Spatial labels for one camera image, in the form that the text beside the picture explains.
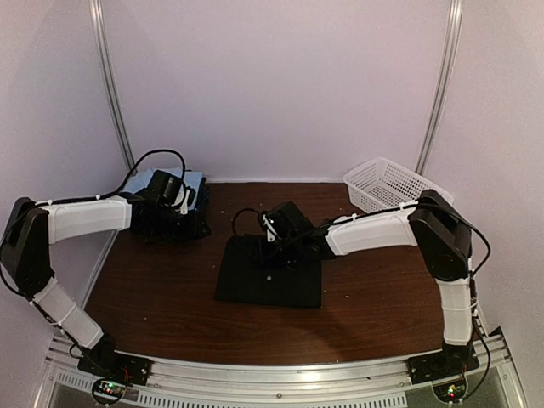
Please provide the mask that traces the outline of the black long sleeve shirt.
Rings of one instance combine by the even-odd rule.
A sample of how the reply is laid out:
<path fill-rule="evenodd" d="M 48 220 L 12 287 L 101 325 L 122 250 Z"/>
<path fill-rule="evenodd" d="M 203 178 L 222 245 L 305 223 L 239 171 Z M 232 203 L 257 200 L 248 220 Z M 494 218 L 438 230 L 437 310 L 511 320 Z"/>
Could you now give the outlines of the black long sleeve shirt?
<path fill-rule="evenodd" d="M 262 235 L 230 237 L 224 247 L 214 299 L 297 309 L 321 307 L 319 260 L 276 258 L 275 246 Z"/>

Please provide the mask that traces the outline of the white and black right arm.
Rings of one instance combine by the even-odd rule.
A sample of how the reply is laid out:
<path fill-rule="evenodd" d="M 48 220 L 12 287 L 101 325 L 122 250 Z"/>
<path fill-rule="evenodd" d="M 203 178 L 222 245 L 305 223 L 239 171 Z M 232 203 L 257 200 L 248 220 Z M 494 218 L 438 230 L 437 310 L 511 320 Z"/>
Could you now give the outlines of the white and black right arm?
<path fill-rule="evenodd" d="M 314 226 L 286 201 L 260 217 L 273 250 L 266 263 L 302 256 L 319 260 L 384 247 L 418 247 L 439 287 L 444 321 L 443 348 L 436 368 L 447 376 L 468 362 L 473 335 L 472 229 L 436 190 L 414 201 L 367 214 L 342 216 Z"/>

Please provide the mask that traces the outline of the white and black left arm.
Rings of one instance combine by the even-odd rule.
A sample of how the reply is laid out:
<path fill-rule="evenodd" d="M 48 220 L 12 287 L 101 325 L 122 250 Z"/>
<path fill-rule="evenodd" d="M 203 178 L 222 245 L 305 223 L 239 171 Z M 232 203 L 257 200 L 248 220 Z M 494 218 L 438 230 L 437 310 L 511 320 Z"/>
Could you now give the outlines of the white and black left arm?
<path fill-rule="evenodd" d="M 18 296 L 89 354 L 90 365 L 103 377 L 114 377 L 122 370 L 114 341 L 58 282 L 50 247 L 105 231 L 130 230 L 173 241 L 200 239 L 210 233 L 204 219 L 208 199 L 203 173 L 171 169 L 138 174 L 109 196 L 42 202 L 21 197 L 3 233 L 1 265 Z"/>

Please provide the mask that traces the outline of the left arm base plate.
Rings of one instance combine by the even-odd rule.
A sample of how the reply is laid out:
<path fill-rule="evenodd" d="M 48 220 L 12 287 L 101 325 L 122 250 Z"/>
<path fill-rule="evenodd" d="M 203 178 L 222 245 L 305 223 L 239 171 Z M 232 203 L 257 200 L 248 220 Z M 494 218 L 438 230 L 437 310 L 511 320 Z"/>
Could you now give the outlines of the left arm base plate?
<path fill-rule="evenodd" d="M 120 402 L 130 388 L 144 386 L 150 375 L 151 360 L 129 354 L 114 353 L 113 365 L 106 368 L 83 355 L 77 369 L 96 376 L 91 385 L 91 396 L 100 405 Z"/>

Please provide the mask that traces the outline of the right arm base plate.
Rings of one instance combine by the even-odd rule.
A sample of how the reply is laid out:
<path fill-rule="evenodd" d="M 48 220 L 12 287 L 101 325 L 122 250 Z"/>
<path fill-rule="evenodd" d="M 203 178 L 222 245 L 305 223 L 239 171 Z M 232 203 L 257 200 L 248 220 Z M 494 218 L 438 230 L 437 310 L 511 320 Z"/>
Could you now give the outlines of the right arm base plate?
<path fill-rule="evenodd" d="M 413 385 L 431 383 L 434 396 L 445 404 L 459 403 L 468 392 L 467 373 L 479 368 L 472 353 L 463 360 L 445 351 L 410 357 L 407 361 Z"/>

